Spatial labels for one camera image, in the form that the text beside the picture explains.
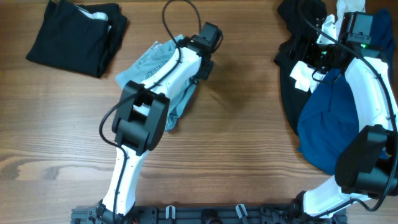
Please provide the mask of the light blue denim shorts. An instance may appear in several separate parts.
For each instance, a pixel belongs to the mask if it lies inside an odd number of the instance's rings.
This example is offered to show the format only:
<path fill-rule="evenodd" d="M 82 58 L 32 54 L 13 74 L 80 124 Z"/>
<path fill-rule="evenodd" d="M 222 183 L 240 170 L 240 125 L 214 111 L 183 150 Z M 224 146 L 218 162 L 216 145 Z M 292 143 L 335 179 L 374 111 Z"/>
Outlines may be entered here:
<path fill-rule="evenodd" d="M 147 51 L 141 55 L 127 70 L 116 75 L 116 83 L 121 89 L 128 81 L 140 83 L 158 72 L 172 57 L 176 48 L 173 40 L 164 44 L 155 41 Z M 197 84 L 187 80 L 181 91 L 170 100 L 170 107 L 165 125 L 165 131 L 171 131 L 177 120 L 183 115 L 184 109 L 192 97 Z"/>

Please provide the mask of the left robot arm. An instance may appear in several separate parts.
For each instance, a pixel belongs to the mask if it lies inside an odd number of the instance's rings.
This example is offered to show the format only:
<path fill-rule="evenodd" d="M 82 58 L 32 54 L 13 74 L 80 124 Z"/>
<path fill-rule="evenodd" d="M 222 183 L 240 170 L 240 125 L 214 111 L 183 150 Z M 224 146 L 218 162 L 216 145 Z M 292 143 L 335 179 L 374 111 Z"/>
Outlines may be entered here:
<path fill-rule="evenodd" d="M 134 223 L 136 187 L 144 161 L 165 130 L 167 118 L 177 108 L 185 92 L 199 79 L 206 80 L 214 66 L 212 54 L 220 46 L 223 33 L 212 23 L 205 23 L 197 35 L 172 39 L 155 72 L 139 81 L 129 79 L 110 113 L 117 158 L 109 189 L 101 199 L 93 223 Z"/>

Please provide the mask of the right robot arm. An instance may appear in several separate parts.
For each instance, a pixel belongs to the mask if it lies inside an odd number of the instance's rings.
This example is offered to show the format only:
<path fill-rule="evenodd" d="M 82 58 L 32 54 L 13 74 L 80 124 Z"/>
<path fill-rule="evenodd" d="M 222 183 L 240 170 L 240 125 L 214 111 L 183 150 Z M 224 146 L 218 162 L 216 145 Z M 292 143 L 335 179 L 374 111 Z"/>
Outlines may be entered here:
<path fill-rule="evenodd" d="M 285 115 L 303 157 L 329 175 L 300 192 L 285 215 L 294 223 L 326 223 L 371 199 L 376 211 L 397 195 L 390 15 L 347 12 L 335 27 L 324 8 L 295 3 L 278 12 L 291 34 L 274 60 Z"/>

